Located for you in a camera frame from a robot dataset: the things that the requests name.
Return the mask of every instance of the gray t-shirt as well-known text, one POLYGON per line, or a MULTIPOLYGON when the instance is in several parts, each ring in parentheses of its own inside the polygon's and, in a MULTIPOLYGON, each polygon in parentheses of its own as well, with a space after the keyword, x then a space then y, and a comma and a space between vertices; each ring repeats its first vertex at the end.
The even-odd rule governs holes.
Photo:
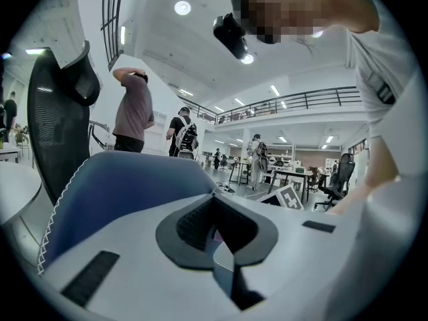
POLYGON ((119 105, 113 134, 144 142, 144 129, 154 120, 152 96, 143 78, 127 75, 122 86, 126 93, 119 105))
POLYGON ((361 93, 372 138, 380 136, 379 122, 418 69, 400 25, 382 1, 373 2, 379 15, 379 30, 350 33, 357 58, 356 86, 361 93))

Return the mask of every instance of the blue cushion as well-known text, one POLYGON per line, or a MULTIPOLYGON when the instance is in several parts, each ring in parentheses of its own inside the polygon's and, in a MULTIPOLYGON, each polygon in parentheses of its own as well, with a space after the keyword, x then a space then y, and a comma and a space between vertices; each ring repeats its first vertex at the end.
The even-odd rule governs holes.
POLYGON ((63 192, 43 266, 119 217, 215 188, 193 160, 120 151, 96 154, 63 192))

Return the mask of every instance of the railing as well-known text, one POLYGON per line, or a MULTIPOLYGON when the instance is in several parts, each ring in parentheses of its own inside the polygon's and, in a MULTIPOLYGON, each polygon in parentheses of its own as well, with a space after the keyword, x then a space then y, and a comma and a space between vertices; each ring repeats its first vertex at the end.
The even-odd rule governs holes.
POLYGON ((362 100, 356 87, 313 90, 256 102, 217 115, 215 124, 223 124, 256 116, 285 113, 312 108, 360 106, 362 100))
POLYGON ((119 50, 119 12, 121 0, 102 0, 102 27, 104 46, 106 48, 108 70, 123 53, 119 50))
POLYGON ((214 125, 216 124, 217 113, 215 113, 212 110, 209 110, 205 107, 202 107, 202 106, 200 106, 194 102, 191 102, 185 98, 182 98, 180 96, 179 96, 179 98, 183 100, 185 105, 187 107, 189 107, 190 110, 198 116, 198 118, 200 118, 206 122, 209 122, 210 124, 214 124, 214 125))

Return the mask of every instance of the white round table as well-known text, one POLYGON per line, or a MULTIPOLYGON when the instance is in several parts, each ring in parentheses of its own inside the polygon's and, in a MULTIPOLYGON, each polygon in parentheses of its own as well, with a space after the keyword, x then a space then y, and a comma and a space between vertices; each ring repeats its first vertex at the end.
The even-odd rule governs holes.
POLYGON ((41 189, 39 173, 25 165, 0 162, 0 225, 19 215, 41 189))

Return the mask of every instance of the black camera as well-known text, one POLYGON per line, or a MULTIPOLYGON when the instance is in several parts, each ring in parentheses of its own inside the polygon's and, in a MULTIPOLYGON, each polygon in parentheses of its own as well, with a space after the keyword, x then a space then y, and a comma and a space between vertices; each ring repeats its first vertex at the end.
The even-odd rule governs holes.
POLYGON ((245 30, 233 18, 232 13, 214 21, 214 36, 239 60, 247 55, 245 30))

